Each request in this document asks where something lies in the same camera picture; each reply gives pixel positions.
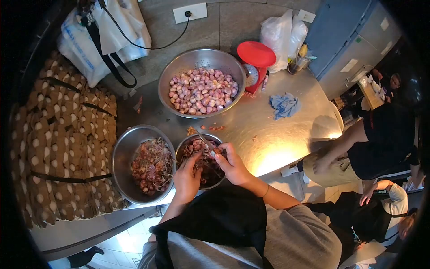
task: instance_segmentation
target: black shirt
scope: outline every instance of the black shirt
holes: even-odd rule
[[[386,103],[363,119],[368,142],[357,142],[349,150],[351,166],[363,180],[387,174],[402,161],[418,165],[414,146],[415,116],[408,109]]]

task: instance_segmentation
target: shoe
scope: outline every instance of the shoe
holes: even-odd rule
[[[281,169],[281,176],[286,177],[298,173],[297,165],[294,167],[285,166]]]
[[[305,174],[305,173],[303,173],[303,182],[304,182],[305,184],[309,184],[309,183],[310,183],[310,178],[309,178],[308,176],[306,176],[306,174]]]
[[[101,255],[104,255],[103,249],[96,246],[92,247],[92,249],[94,249],[96,253],[100,253]]]

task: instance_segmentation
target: scale dial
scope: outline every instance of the scale dial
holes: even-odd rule
[[[250,87],[252,85],[255,85],[258,82],[258,70],[255,68],[255,66],[250,64],[243,64],[242,65],[246,72],[246,86]]]

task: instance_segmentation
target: blue rag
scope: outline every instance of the blue rag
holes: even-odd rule
[[[286,93],[283,96],[271,95],[269,97],[269,104],[275,109],[274,120],[278,120],[283,117],[292,117],[297,111],[301,109],[301,103],[297,97],[294,97],[290,93]]]

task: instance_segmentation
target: khaki pants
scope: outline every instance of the khaki pants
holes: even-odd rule
[[[317,159],[327,153],[328,148],[320,149],[315,153],[311,153],[303,159],[303,171],[310,180],[321,185],[324,188],[337,185],[347,184],[351,182],[359,183],[361,179],[357,177],[352,170],[349,158],[335,162],[324,174],[316,175],[313,172],[313,165]]]

